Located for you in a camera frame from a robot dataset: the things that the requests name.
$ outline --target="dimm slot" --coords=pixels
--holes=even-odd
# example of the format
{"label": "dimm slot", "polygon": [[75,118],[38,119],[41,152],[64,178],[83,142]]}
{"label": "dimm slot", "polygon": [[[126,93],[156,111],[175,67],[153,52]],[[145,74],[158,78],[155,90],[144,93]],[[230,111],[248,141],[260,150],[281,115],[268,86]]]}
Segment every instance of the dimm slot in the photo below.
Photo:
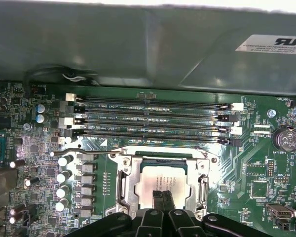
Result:
{"label": "dimm slot", "polygon": [[105,113],[116,113],[116,114],[123,114],[125,112],[132,113],[134,115],[156,115],[156,116],[164,116],[167,115],[169,117],[175,117],[175,116],[185,116],[190,118],[214,118],[215,114],[196,114],[196,113],[178,113],[178,112],[167,112],[167,111],[138,111],[138,110],[126,110],[126,109],[106,109],[106,108],[85,108],[85,112],[105,112]]}
{"label": "dimm slot", "polygon": [[151,134],[151,133],[143,133],[142,135],[137,135],[132,132],[113,132],[113,131],[100,131],[96,132],[94,130],[84,130],[83,131],[84,135],[109,135],[109,136],[125,136],[125,137],[137,137],[137,138],[159,138],[159,139],[173,139],[173,140],[185,140],[185,141],[217,141],[218,137],[215,136],[194,136],[194,135],[173,135],[173,134]]}
{"label": "dimm slot", "polygon": [[[112,101],[113,98],[95,98],[95,97],[86,97],[83,99],[83,102],[86,103],[99,103],[99,102],[107,102]],[[214,103],[196,103],[196,102],[179,102],[179,101],[165,101],[165,100],[129,100],[129,99],[117,99],[119,103],[129,103],[129,104],[140,104],[140,105],[151,105],[151,106],[182,106],[182,108],[186,108],[187,106],[191,108],[201,109],[201,108],[212,108],[215,110],[220,110],[220,104]]]}
{"label": "dimm slot", "polygon": [[96,119],[96,118],[86,118],[82,123],[77,123],[81,125],[91,125],[92,122],[98,123],[98,124],[111,124],[111,125],[124,125],[124,126],[129,126],[133,124],[138,124],[141,126],[158,126],[159,128],[178,128],[178,129],[184,129],[184,128],[189,128],[189,129],[200,129],[200,130],[208,130],[208,129],[214,129],[218,130],[220,127],[217,126],[211,126],[211,125],[197,125],[195,126],[194,124],[185,124],[185,123],[162,123],[162,122],[153,122],[152,124],[149,124],[147,122],[141,122],[141,121],[120,121],[120,120],[107,120],[107,119]]}
{"label": "dimm slot", "polygon": [[119,126],[119,125],[115,125],[115,124],[103,124],[103,123],[83,123],[82,125],[85,126],[96,126],[96,127],[115,127],[115,128],[119,128],[119,129],[147,129],[147,130],[162,130],[161,133],[167,133],[167,132],[194,132],[194,133],[198,133],[198,132],[219,132],[219,130],[217,129],[213,129],[213,128],[208,128],[208,129],[187,129],[187,128],[181,128],[181,129],[176,129],[176,128],[172,128],[172,127],[164,127],[164,128],[160,128],[160,127],[153,127],[153,126]]}
{"label": "dimm slot", "polygon": [[122,112],[120,113],[115,113],[115,112],[112,112],[112,113],[97,113],[97,112],[84,112],[84,113],[81,113],[81,114],[84,114],[84,115],[87,115],[87,116],[108,116],[108,117],[121,117],[123,116],[124,118],[125,117],[130,117],[130,118],[144,118],[144,119],[148,119],[149,120],[152,120],[152,119],[176,119],[176,120],[196,120],[196,121],[218,121],[217,118],[215,117],[204,117],[204,118],[195,118],[195,117],[170,117],[170,116],[146,116],[146,115],[131,115],[131,114],[124,114]]}

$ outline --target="sticker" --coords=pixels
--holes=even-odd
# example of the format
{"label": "sticker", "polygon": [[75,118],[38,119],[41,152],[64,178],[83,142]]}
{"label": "sticker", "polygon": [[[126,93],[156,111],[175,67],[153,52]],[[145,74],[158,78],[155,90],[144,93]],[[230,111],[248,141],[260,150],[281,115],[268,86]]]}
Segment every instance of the sticker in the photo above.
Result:
{"label": "sticker", "polygon": [[251,35],[236,51],[296,54],[296,36]]}

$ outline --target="white connector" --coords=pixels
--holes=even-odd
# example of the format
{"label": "white connector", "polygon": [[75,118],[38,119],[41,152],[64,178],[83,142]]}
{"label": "white connector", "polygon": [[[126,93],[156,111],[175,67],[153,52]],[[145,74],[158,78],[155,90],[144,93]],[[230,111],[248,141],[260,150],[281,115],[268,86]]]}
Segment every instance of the white connector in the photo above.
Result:
{"label": "white connector", "polygon": [[242,135],[242,127],[231,127],[230,128],[230,134],[232,135]]}
{"label": "white connector", "polygon": [[243,111],[244,104],[243,103],[232,103],[231,110],[232,111]]}
{"label": "white connector", "polygon": [[76,94],[73,93],[66,93],[66,101],[75,102],[77,98]]}

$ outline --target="capacitor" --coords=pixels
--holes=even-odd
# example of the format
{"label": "capacitor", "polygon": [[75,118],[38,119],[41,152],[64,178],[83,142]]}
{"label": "capacitor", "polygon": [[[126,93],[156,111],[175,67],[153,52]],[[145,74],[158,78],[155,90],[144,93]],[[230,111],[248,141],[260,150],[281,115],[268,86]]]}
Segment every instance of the capacitor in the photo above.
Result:
{"label": "capacitor", "polygon": [[15,216],[26,207],[25,203],[21,203],[10,210],[10,215]]}
{"label": "capacitor", "polygon": [[10,163],[10,167],[13,168],[13,169],[17,168],[17,167],[24,166],[24,165],[25,165],[25,160],[23,160],[23,159],[17,159],[17,160],[12,161]]}
{"label": "capacitor", "polygon": [[35,184],[35,183],[38,183],[40,182],[40,178],[38,178],[37,176],[36,177],[33,177],[31,179],[28,179],[25,181],[25,186],[26,187],[29,187],[31,186],[32,184]]}
{"label": "capacitor", "polygon": [[5,112],[7,110],[5,105],[0,105],[0,112]]}
{"label": "capacitor", "polygon": [[30,123],[25,123],[25,124],[23,124],[23,129],[25,130],[25,131],[30,131],[31,129],[32,129],[32,125],[30,124]]}
{"label": "capacitor", "polygon": [[55,205],[55,209],[56,211],[63,211],[68,206],[68,204],[69,202],[67,199],[60,199],[60,201]]}
{"label": "capacitor", "polygon": [[58,183],[64,183],[67,179],[72,176],[72,172],[70,170],[64,170],[60,174],[57,175],[56,180]]}
{"label": "capacitor", "polygon": [[69,187],[67,185],[63,185],[56,191],[56,195],[59,198],[64,198],[69,193]]}
{"label": "capacitor", "polygon": [[73,160],[74,160],[74,157],[72,155],[65,155],[65,156],[60,157],[58,159],[58,164],[60,166],[66,166],[67,164],[69,164]]}
{"label": "capacitor", "polygon": [[37,123],[46,123],[46,122],[48,122],[48,116],[39,114],[36,116],[36,122]]}
{"label": "capacitor", "polygon": [[23,217],[23,213],[19,212],[17,214],[15,214],[14,216],[10,217],[9,222],[11,224],[15,224],[17,221],[21,220]]}
{"label": "capacitor", "polygon": [[7,98],[5,97],[0,97],[0,104],[5,105],[8,102]]}
{"label": "capacitor", "polygon": [[46,105],[38,104],[38,105],[36,106],[36,111],[37,111],[39,114],[47,113],[47,112],[49,111],[49,107],[46,106]]}

